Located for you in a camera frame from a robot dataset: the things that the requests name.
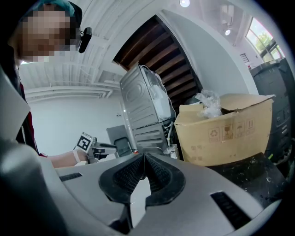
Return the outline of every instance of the window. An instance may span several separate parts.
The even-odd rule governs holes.
[[[272,35],[255,18],[252,19],[246,38],[257,50],[264,62],[285,57]]]

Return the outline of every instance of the white wall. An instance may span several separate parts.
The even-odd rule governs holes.
[[[280,29],[277,27],[276,23],[272,20],[271,16],[268,15],[256,1],[245,1],[245,0],[228,0],[234,5],[243,9],[245,12],[256,18],[270,34],[273,36],[275,41],[278,43],[283,53],[286,56],[286,60],[292,70],[293,77],[295,78],[295,60],[292,55],[284,36],[282,35]]]
[[[264,63],[260,55],[251,45],[251,43],[246,39],[246,37],[243,37],[241,42],[239,42],[239,44],[236,45],[234,48],[238,51],[239,54],[246,54],[247,58],[249,59],[249,62],[246,63],[246,66],[249,65],[251,66],[251,68],[254,68]]]
[[[39,152],[69,152],[82,132],[97,137],[98,142],[110,143],[106,129],[124,124],[120,98],[72,97],[30,103]]]
[[[166,21],[186,49],[204,89],[219,95],[258,94],[239,53],[217,31],[193,16],[163,11]]]

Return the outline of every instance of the metal appliance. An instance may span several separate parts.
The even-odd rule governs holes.
[[[120,82],[125,110],[139,152],[163,153],[168,148],[165,126],[175,119],[161,79],[135,64]]]

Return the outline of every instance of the plastic wrap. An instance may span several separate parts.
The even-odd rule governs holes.
[[[161,78],[148,69],[142,68],[142,73],[146,76],[145,82],[151,95],[154,108],[158,115],[159,122],[165,121],[171,117],[169,97],[162,84]]]
[[[205,109],[199,113],[201,116],[213,118],[222,115],[220,110],[220,98],[215,92],[202,90],[195,98],[199,99],[205,106]]]

